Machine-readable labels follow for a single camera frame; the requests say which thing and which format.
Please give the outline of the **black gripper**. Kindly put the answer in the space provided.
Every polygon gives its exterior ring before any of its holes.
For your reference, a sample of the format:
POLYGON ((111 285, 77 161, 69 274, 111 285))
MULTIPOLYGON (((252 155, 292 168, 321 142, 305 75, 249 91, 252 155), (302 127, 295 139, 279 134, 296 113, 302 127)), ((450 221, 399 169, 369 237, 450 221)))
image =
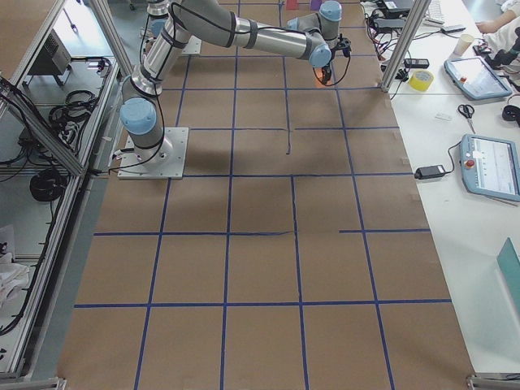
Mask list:
MULTIPOLYGON (((351 41, 340 34, 337 38, 336 44, 331 48, 331 56, 336 57, 338 53, 342 53, 344 57, 351 56, 351 41)), ((329 67, 313 69, 314 76, 319 83, 330 84, 332 78, 332 70, 329 67)))

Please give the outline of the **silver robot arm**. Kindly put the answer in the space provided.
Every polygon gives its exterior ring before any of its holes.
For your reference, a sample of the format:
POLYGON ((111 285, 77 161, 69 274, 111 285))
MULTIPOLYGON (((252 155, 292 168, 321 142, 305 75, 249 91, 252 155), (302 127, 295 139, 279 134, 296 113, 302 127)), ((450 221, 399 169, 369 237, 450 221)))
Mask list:
POLYGON ((351 41, 340 32, 342 6, 323 2, 318 11, 288 21, 284 27, 239 17, 216 1, 178 1, 170 5, 173 24, 214 46, 247 50, 305 60, 320 73, 315 78, 328 85, 331 64, 338 53, 351 56, 351 41))
POLYGON ((119 118, 133 142, 136 163, 151 167, 167 155, 166 129, 159 101, 163 81, 193 36, 216 46, 234 44, 238 19, 216 1, 149 1, 149 17, 161 29, 148 54, 123 82, 119 118))

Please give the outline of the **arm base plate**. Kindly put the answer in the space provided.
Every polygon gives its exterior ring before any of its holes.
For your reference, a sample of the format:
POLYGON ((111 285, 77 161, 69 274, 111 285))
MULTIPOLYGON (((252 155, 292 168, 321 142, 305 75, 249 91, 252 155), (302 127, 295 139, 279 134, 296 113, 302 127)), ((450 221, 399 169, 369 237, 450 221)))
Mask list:
POLYGON ((188 141, 189 129, 184 127, 166 127, 158 150, 137 148, 128 135, 125 147, 132 151, 123 154, 117 176, 121 180, 181 180, 188 141))
POLYGON ((183 48, 181 55, 182 56, 198 56, 202 51, 202 40, 191 36, 188 40, 187 45, 183 48))

